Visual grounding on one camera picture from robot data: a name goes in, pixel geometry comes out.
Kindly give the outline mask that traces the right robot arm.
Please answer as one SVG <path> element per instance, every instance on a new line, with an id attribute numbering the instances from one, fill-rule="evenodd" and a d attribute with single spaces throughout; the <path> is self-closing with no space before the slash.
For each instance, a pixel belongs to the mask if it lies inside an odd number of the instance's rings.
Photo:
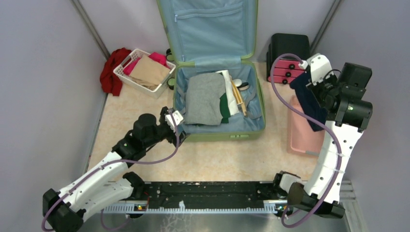
<path id="1" fill-rule="evenodd" d="M 340 203 L 340 188 L 351 153 L 367 129 L 372 116 L 372 103 L 363 100 L 372 76 L 369 67 L 345 63 L 336 76 L 332 68 L 313 68 L 304 72 L 305 88 L 312 103 L 327 112 L 325 122 L 299 111 L 288 102 L 287 108 L 325 131 L 317 165 L 307 182 L 287 172 L 276 175 L 273 195 L 287 199 L 289 208 L 305 211 L 307 217 L 342 218 L 345 208 Z"/>

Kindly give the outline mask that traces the navy blue garment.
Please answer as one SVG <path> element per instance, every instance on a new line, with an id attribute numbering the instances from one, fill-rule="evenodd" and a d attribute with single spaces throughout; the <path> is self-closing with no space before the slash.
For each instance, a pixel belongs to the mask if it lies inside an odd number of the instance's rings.
<path id="1" fill-rule="evenodd" d="M 325 124 L 327 117 L 326 109 L 320 107 L 312 91 L 306 87 L 310 79 L 310 73 L 303 72 L 290 83 L 290 88 L 295 91 L 304 114 Z"/>

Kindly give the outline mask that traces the green hard-shell suitcase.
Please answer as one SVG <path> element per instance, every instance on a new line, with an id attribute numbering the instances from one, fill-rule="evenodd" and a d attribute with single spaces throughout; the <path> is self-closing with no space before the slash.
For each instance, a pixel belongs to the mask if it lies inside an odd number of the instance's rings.
<path id="1" fill-rule="evenodd" d="M 157 2 L 170 50 L 177 64 L 173 107 L 187 114 L 192 77 L 227 70 L 249 84 L 243 94 L 247 112 L 218 126 L 181 123 L 189 142 L 259 138 L 266 126 L 263 90 L 250 61 L 256 46 L 256 0 L 160 0 Z"/>

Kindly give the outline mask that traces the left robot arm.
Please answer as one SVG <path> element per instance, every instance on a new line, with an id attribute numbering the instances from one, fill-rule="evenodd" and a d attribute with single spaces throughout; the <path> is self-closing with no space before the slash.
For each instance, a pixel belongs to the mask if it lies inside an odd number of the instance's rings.
<path id="1" fill-rule="evenodd" d="M 163 107 L 160 118 L 142 114 L 133 128 L 119 140 L 93 168 L 59 189 L 43 194 L 44 232 L 76 232 L 94 214 L 126 198 L 139 200 L 144 196 L 144 181 L 134 172 L 127 173 L 134 164 L 152 165 L 172 158 L 186 138 L 179 125 L 183 113 Z M 171 155 L 151 162 L 141 159 L 156 144 L 166 140 L 175 150 Z"/>

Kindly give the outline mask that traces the grey garment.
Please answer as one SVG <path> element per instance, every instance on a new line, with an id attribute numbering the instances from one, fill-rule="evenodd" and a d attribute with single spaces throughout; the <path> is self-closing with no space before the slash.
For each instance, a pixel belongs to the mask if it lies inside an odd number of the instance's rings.
<path id="1" fill-rule="evenodd" d="M 185 122 L 220 125 L 220 98 L 225 93 L 225 79 L 219 73 L 209 72 L 191 77 L 186 92 Z"/>

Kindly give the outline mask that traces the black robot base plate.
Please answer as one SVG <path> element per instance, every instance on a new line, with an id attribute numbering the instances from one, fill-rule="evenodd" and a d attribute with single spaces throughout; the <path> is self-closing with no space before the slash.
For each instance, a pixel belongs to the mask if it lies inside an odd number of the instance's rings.
<path id="1" fill-rule="evenodd" d="M 147 182 L 138 200 L 148 208 L 182 212 L 276 212 L 287 200 L 273 182 Z"/>

